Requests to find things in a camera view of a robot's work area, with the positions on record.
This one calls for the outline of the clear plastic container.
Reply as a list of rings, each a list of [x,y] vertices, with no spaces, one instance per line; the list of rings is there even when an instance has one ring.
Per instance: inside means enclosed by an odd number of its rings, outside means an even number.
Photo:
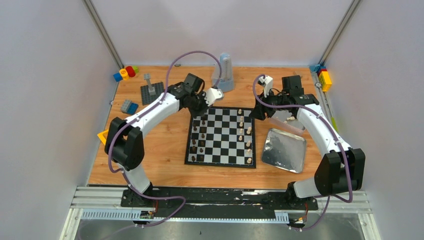
[[[301,136],[304,134],[306,128],[295,116],[288,110],[277,110],[269,122],[283,131]]]

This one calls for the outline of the black white chessboard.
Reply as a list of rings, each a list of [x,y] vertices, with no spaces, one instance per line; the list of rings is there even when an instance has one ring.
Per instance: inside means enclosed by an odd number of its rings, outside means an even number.
[[[247,107],[212,106],[203,116],[191,117],[186,165],[256,168],[255,119]]]

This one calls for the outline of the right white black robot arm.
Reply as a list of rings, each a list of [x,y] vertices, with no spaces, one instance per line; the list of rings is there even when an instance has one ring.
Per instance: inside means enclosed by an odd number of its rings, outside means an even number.
[[[253,85],[263,88],[254,93],[255,107],[251,117],[263,121],[276,111],[287,110],[308,131],[319,149],[322,160],[313,177],[292,183],[285,195],[286,204],[298,209],[309,197],[333,196],[341,201],[353,201],[353,192],[362,187],[365,153],[352,148],[336,132],[313,94],[306,94],[299,75],[283,77],[283,89],[273,92],[273,78],[260,74]]]

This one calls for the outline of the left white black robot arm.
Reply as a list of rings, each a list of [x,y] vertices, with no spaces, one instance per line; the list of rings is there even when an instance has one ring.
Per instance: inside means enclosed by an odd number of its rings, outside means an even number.
[[[126,119],[116,117],[111,121],[104,144],[108,165],[117,164],[117,171],[122,173],[129,188],[135,192],[133,198],[140,206],[149,206],[153,201],[153,193],[149,190],[151,181],[142,167],[145,137],[181,109],[188,109],[193,117],[203,116],[224,97],[217,87],[202,90],[203,85],[203,79],[189,73],[184,81],[168,86],[143,110]]]

